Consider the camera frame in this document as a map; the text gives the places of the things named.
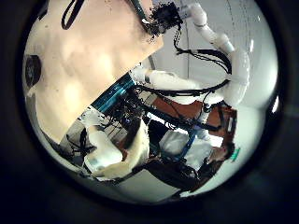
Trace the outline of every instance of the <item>white cloth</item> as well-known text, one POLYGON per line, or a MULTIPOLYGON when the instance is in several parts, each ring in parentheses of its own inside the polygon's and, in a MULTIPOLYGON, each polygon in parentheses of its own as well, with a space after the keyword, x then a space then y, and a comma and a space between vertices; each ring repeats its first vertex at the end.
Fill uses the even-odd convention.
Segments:
MULTIPOLYGON (((167 131, 161 139, 159 145, 161 150, 177 155, 181 152, 183 147, 188 142, 188 135, 174 131, 167 131)), ((184 157, 186 164, 193 169, 198 170, 204 163, 204 159, 209 157, 213 151, 212 145, 209 141, 195 138, 191 148, 184 157)))

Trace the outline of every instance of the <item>black cable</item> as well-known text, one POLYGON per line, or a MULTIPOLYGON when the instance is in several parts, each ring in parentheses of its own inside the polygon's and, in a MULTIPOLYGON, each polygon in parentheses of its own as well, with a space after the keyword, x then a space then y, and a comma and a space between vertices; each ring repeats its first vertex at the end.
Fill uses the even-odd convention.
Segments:
POLYGON ((64 30, 68 30, 68 29, 71 27, 71 25, 72 25, 73 22, 75 21, 75 19, 76 19, 78 13, 80 12, 83 3, 84 3, 84 0, 72 0, 72 2, 68 5, 68 7, 66 8, 66 10, 65 10, 65 12, 64 12, 64 15, 63 15, 63 17, 62 17, 62 27, 63 27, 64 30), (73 9, 73 11, 72 11, 72 13, 71 13, 71 15, 70 15, 70 17, 69 17, 67 23, 65 23, 66 15, 67 15, 69 9, 70 9, 74 4, 75 4, 74 9, 73 9))
POLYGON ((208 97, 208 95, 209 95, 210 93, 212 93, 212 91, 208 92, 208 93, 206 94, 206 96, 204 97, 203 105, 202 105, 202 107, 200 108, 200 113, 199 113, 198 118, 200 118, 200 116, 201 116, 202 113, 203 113, 203 108, 204 108, 205 100, 206 100, 206 98, 208 97))
POLYGON ((200 60, 209 61, 209 62, 213 62, 213 63, 217 64, 222 69, 224 69, 224 71, 227 74, 232 73, 231 63, 228 60, 228 58, 222 52, 220 52, 218 50, 214 50, 214 49, 198 49, 197 50, 198 54, 197 54, 197 53, 193 53, 190 49, 187 49, 187 50, 181 49, 181 48, 178 47, 178 42, 180 40, 180 36, 181 36, 181 31, 180 31, 180 28, 178 28, 178 30, 175 34, 175 38, 174 38, 174 46, 175 46, 176 50, 178 51, 177 55, 182 54, 182 53, 189 53, 193 57, 198 58, 200 60), (221 61, 213 60, 213 59, 210 59, 210 58, 208 58, 206 56, 203 56, 203 55, 200 55, 200 54, 211 55, 211 56, 219 58, 221 61))

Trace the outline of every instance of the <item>wooden board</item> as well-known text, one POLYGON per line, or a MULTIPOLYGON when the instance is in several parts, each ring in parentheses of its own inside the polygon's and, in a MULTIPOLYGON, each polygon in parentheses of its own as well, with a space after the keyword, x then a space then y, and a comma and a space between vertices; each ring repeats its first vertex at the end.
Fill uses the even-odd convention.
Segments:
MULTIPOLYGON (((140 1, 149 13, 150 0, 140 1)), ((59 143, 71 124, 104 90, 163 45, 142 28, 126 0, 85 1, 69 30, 61 19, 69 1, 50 0, 48 14, 37 20, 25 54, 42 61, 36 115, 42 131, 59 143)))

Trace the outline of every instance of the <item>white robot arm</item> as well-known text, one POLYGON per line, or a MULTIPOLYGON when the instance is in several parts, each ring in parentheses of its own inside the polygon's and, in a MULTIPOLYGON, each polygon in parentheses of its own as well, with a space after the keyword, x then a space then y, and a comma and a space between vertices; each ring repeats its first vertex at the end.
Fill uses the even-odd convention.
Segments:
MULTIPOLYGON (((249 85, 249 55, 243 49, 235 49, 226 34, 215 33, 208 27, 206 12, 198 3, 183 7, 178 14, 182 19, 191 17, 199 34, 207 42, 212 44, 215 49, 224 53, 232 65, 232 74, 226 76, 226 79, 230 80, 228 85, 210 94, 206 98, 206 103, 212 105, 224 100, 230 106, 240 104, 249 85)), ((133 80, 148 82, 156 90, 180 91, 203 89, 203 85, 196 80, 184 79, 174 73, 149 70, 142 66, 137 66, 130 71, 130 74, 133 80)), ((195 100, 203 101, 204 96, 176 96, 167 98, 179 104, 188 105, 195 100)))

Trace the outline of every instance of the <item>white wall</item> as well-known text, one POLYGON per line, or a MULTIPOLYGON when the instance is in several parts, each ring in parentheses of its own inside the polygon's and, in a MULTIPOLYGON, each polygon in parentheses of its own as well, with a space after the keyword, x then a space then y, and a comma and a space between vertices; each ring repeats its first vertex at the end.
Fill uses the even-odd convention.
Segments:
MULTIPOLYGON (((254 152, 263 132, 264 110, 269 104, 277 82, 278 56, 268 24, 253 0, 175 1, 178 7, 194 2, 200 3, 206 11, 208 25, 213 30, 226 33, 235 47, 243 48, 248 52, 251 65, 250 85, 243 102, 237 107, 235 144, 241 147, 240 154, 234 163, 226 161, 218 174, 194 193, 197 194, 219 186, 254 152)), ((164 48, 153 55, 156 69, 175 72, 181 77, 203 82, 220 83, 224 73, 217 65, 202 62, 192 56, 174 56, 175 31, 176 28, 173 28, 164 35, 164 48)), ((187 25, 183 26, 182 33, 179 45, 183 49, 213 49, 195 31, 191 19, 188 19, 187 25)))

